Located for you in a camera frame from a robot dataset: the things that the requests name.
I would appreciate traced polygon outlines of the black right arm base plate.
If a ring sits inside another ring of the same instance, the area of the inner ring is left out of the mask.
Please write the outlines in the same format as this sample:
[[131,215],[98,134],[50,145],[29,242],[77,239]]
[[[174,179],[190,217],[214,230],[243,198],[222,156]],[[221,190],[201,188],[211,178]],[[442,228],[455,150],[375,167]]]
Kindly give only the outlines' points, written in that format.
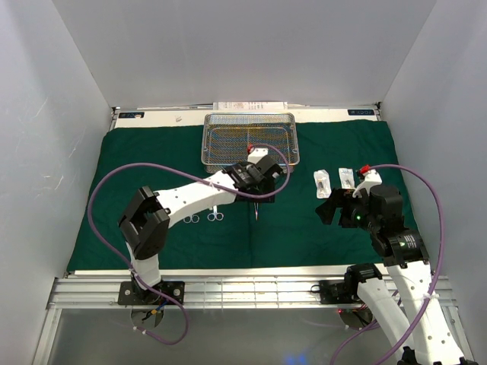
[[346,287],[344,281],[321,280],[310,288],[312,294],[319,297],[320,304],[353,304],[359,299]]

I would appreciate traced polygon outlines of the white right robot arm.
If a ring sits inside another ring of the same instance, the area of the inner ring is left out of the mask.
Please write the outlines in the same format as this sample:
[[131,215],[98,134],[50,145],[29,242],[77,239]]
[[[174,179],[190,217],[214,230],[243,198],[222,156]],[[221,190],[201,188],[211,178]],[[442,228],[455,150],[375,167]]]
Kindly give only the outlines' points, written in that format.
[[439,245],[437,267],[432,268],[421,234],[405,225],[402,195],[398,188],[383,184],[380,169],[381,165],[362,167],[359,185],[333,189],[316,213],[330,225],[339,212],[340,227],[368,232],[399,298],[389,293],[374,264],[349,266],[338,297],[365,304],[372,324],[387,336],[391,348],[378,364],[391,357],[398,364],[470,364],[451,334],[435,292],[444,244]]

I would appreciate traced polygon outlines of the clear pouch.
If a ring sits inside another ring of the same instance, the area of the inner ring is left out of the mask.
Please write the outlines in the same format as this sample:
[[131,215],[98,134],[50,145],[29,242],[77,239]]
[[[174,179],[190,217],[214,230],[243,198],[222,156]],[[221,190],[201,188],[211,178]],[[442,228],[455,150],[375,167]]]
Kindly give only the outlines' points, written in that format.
[[328,172],[326,170],[315,171],[314,182],[317,189],[317,198],[329,198],[329,196],[331,195],[331,185]]
[[354,171],[349,168],[340,167],[339,179],[343,189],[355,189]]

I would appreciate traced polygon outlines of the dark green surgical drape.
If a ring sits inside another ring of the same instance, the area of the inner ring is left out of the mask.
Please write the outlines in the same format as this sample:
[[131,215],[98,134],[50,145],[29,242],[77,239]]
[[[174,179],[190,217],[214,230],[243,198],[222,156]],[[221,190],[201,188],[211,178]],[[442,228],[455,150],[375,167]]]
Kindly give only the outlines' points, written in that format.
[[[326,170],[333,186],[340,167],[381,165],[383,182],[407,195],[390,128],[385,121],[309,122],[297,126],[300,162],[272,204],[222,205],[222,221],[206,213],[197,224],[179,222],[159,256],[166,269],[271,268],[379,262],[360,229],[322,224],[313,174]],[[186,173],[206,177],[202,126],[118,128],[102,141],[94,184],[101,185],[92,215],[84,216],[69,271],[125,268],[128,255],[118,221],[136,191],[187,184]]]

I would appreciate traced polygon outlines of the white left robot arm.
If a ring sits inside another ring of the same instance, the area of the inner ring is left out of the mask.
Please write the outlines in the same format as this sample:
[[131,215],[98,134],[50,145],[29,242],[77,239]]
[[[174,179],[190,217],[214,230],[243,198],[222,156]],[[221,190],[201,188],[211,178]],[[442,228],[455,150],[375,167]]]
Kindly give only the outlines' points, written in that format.
[[247,160],[224,167],[217,173],[166,190],[153,191],[147,186],[137,190],[118,221],[130,255],[130,295],[136,303],[153,304],[161,292],[178,303],[159,273],[158,255],[165,246],[169,229],[204,210],[212,210],[210,219],[218,221],[219,205],[234,202],[273,203],[275,181],[288,175],[269,156],[268,147],[251,148]]

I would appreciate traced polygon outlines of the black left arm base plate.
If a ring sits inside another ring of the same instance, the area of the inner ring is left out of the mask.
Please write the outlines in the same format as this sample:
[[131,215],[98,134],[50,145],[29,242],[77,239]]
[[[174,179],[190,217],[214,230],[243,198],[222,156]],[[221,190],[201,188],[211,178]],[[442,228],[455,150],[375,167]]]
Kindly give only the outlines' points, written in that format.
[[[162,281],[154,289],[183,304],[185,285],[184,281]],[[117,303],[122,306],[159,305],[164,301],[159,294],[140,288],[134,281],[124,281],[119,287]]]

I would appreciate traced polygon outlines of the metal wire mesh tray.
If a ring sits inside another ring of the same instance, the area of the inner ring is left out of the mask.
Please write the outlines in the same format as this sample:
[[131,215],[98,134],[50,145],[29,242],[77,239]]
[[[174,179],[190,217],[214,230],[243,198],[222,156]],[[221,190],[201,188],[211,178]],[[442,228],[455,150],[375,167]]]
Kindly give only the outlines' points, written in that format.
[[205,116],[201,162],[209,173],[245,161],[249,146],[270,144],[269,155],[281,167],[300,162],[298,134],[290,113],[210,113]]

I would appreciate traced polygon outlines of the silver surgical scissors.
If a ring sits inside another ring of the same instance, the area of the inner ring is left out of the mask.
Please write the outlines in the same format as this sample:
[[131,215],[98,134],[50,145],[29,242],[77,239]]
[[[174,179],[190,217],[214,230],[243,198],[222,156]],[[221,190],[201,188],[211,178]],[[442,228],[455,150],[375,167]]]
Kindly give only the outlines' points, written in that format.
[[183,219],[185,224],[197,224],[199,222],[199,216],[197,214],[192,214]]
[[218,210],[218,206],[217,205],[214,205],[212,208],[209,209],[209,213],[207,215],[207,219],[210,222],[213,222],[213,221],[222,221],[224,219],[224,214],[221,213]]

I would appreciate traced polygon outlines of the silver tweezers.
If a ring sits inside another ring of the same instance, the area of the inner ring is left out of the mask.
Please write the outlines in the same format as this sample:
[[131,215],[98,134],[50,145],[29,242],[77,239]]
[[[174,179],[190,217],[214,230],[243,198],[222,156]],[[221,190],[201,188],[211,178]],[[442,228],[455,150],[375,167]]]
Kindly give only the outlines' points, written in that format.
[[259,221],[259,202],[253,203],[255,220]]

